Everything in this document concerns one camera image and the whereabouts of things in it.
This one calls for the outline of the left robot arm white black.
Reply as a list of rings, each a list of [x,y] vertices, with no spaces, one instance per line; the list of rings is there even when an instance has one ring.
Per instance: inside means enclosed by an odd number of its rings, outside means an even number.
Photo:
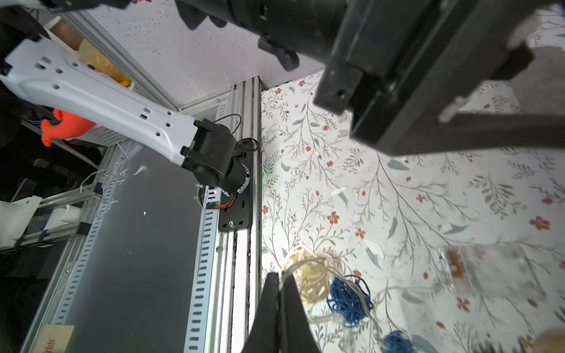
[[[228,89],[239,80],[260,77],[268,87],[263,97],[263,124],[272,132],[285,132],[302,116],[302,106],[316,91],[322,67],[303,58],[299,69],[286,73],[274,58],[260,51],[257,38],[233,26],[217,29],[206,23],[195,32],[187,29],[172,1],[140,1],[126,10],[101,6],[90,12],[105,35],[151,76],[160,92],[175,107],[186,108],[199,99]],[[531,45],[541,53],[528,76],[526,88],[516,82],[486,82],[473,94],[471,112],[544,113],[564,106],[564,12],[557,5],[540,8],[538,29]],[[271,137],[263,153],[263,186],[273,188],[286,179],[305,187],[366,188],[377,177],[378,164],[388,157],[371,151],[346,136],[348,119],[333,118],[324,137],[335,151],[314,159],[313,152],[297,152],[297,141],[285,135]],[[547,203],[564,195],[562,150],[505,148],[411,156],[403,169],[391,174],[403,185],[448,182],[470,185],[491,176],[514,189],[533,190]]]

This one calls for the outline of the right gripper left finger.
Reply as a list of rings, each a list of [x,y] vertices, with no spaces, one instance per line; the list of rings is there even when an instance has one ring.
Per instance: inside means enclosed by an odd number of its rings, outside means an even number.
[[[268,273],[257,306],[252,328],[242,353],[279,352],[280,277]]]

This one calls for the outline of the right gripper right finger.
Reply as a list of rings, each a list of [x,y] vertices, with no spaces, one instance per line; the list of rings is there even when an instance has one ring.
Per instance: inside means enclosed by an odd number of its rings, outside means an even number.
[[[280,351],[320,353],[293,275],[284,279],[280,290]]]

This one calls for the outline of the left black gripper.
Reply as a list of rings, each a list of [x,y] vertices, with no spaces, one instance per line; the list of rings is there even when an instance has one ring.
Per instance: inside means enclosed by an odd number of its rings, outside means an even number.
[[[350,1],[314,102],[353,115],[350,136],[391,156],[564,147],[561,113],[465,113],[487,79],[533,60],[541,1]]]

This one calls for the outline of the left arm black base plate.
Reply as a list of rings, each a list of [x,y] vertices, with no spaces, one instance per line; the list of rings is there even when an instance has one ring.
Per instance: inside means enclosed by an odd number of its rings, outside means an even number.
[[[245,180],[236,191],[221,188],[199,187],[195,199],[206,210],[218,211],[218,231],[235,232],[250,229],[253,223],[253,189],[256,186],[254,157],[260,151],[260,144],[254,138],[243,138],[235,144],[232,161],[245,171]]]

